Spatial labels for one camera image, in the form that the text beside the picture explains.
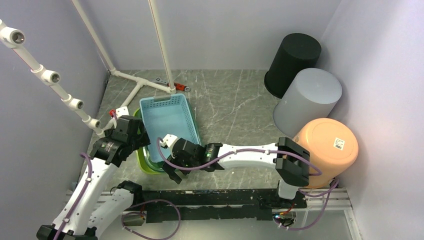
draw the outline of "white wall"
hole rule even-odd
[[[323,35],[341,0],[157,0],[172,69],[267,69],[284,36]],[[84,9],[121,70],[163,69],[147,0]]]
[[[318,65],[342,84],[330,114],[359,142],[341,175],[366,240],[424,239],[424,2],[343,0]]]
[[[22,30],[33,56],[97,113],[107,71],[71,1],[2,0],[0,19]],[[33,240],[63,207],[92,131],[2,43],[0,73],[0,238]]]

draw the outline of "white label sticker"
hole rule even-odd
[[[343,148],[345,147],[345,140],[336,137],[333,146],[337,149],[343,150]]]

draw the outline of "gray trash can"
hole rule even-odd
[[[293,138],[307,123],[326,118],[342,96],[342,86],[331,73],[318,68],[300,71],[275,106],[276,127]]]

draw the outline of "gray marble floor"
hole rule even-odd
[[[161,77],[162,70],[123,71],[145,79]],[[252,146],[274,143],[283,134],[275,127],[272,118],[278,98],[264,87],[265,70],[175,70],[175,82],[187,85],[187,97],[195,114],[203,143],[221,142],[230,145]],[[106,125],[109,110],[118,108],[134,88],[131,80],[112,76],[109,79],[97,118]],[[128,105],[132,114],[138,109],[141,98],[161,96],[166,93],[144,86]],[[98,137],[94,134],[91,145]],[[228,170],[205,172],[192,171],[181,184],[170,180],[168,175],[147,175],[137,163],[135,153],[124,162],[113,179],[110,189],[124,180],[143,186],[145,190],[200,190],[274,188],[280,176],[275,170],[265,168],[237,167]]]

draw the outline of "blue plastic basket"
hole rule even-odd
[[[147,147],[149,153],[147,164],[163,162],[156,147],[158,137],[163,138],[167,134],[172,134],[194,144],[201,144],[190,105],[184,94],[142,98],[140,112],[151,141]],[[171,154],[169,149],[161,150],[165,157]]]

